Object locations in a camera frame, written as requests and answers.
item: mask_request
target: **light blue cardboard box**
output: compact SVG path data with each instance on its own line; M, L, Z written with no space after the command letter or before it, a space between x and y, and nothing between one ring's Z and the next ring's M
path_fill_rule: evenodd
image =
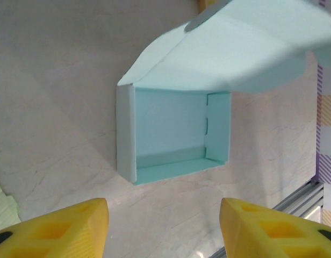
M222 1L157 38L119 81L118 173L134 184L224 165L232 91L331 65L331 15L305 0Z

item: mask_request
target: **yellow object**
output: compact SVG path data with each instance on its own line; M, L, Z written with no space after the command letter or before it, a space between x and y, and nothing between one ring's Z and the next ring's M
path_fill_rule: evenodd
M331 227L224 198L220 226L228 258L331 258Z
M108 224L105 199L79 203L1 230L0 258L101 258Z
M199 13L204 11L208 6L215 4L217 0L198 0Z

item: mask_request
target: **box flap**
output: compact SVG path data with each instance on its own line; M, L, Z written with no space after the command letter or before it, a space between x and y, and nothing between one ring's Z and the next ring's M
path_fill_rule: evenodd
M331 14L306 0L233 0L156 39L118 85L260 92L300 76L306 50L331 65Z

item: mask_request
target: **light green object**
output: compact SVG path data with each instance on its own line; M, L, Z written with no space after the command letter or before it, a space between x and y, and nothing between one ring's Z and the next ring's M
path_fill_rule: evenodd
M16 201L6 196L0 187L0 230L20 222Z

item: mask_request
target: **purple striped fabric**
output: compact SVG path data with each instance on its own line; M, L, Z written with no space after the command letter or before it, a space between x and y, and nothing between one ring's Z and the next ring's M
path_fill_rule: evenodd
M326 0L319 1L320 6L326 7ZM331 156L320 154L321 120L322 120L322 88L323 67L317 67L317 123L316 123L316 175L315 180L331 184Z
M317 180L331 184L331 156L319 154Z

